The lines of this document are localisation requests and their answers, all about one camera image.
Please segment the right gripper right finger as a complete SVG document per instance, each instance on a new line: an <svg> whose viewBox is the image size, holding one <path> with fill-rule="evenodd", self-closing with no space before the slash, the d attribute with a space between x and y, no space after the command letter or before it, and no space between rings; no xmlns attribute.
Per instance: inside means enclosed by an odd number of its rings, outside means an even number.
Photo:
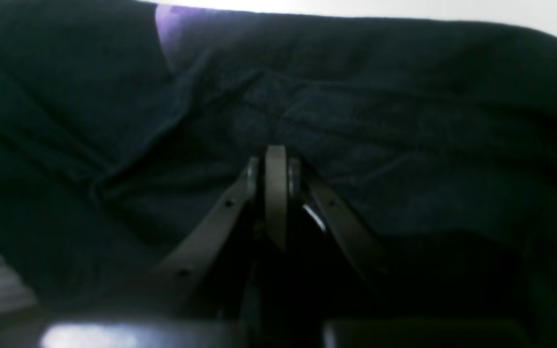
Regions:
<svg viewBox="0 0 557 348"><path fill-rule="evenodd" d="M388 255L345 200L297 157L288 158L290 198L330 236L351 270L370 290L388 290Z"/></svg>

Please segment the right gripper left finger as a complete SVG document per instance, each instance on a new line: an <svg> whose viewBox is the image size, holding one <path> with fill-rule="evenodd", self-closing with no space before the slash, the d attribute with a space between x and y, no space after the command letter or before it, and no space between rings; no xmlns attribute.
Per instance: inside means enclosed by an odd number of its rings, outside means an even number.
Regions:
<svg viewBox="0 0 557 348"><path fill-rule="evenodd" d="M252 262L259 161L245 169L194 231L114 301L117 314L237 319Z"/></svg>

